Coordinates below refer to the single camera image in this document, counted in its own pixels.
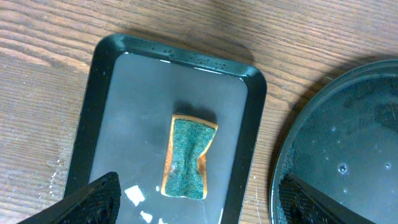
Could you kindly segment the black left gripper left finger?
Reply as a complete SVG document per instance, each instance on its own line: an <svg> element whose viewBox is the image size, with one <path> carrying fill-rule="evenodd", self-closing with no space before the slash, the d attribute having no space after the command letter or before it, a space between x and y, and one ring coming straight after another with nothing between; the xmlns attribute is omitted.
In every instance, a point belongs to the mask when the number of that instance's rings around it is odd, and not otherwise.
<svg viewBox="0 0 398 224"><path fill-rule="evenodd" d="M116 172L108 172L20 224L115 224L121 201Z"/></svg>

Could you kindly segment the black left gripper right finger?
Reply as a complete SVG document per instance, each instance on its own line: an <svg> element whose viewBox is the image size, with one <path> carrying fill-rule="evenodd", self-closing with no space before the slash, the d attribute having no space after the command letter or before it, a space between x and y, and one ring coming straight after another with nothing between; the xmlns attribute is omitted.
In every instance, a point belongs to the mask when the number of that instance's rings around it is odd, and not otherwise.
<svg viewBox="0 0 398 224"><path fill-rule="evenodd" d="M279 200L287 223L372 224L293 174L279 184Z"/></svg>

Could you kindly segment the orange green scrub sponge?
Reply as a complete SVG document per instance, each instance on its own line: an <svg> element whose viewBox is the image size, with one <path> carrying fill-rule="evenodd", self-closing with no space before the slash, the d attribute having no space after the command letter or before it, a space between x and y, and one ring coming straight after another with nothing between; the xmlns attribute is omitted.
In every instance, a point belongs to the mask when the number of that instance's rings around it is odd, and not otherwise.
<svg viewBox="0 0 398 224"><path fill-rule="evenodd" d="M160 192L166 197L203 200L208 193L206 153L218 125L173 114Z"/></svg>

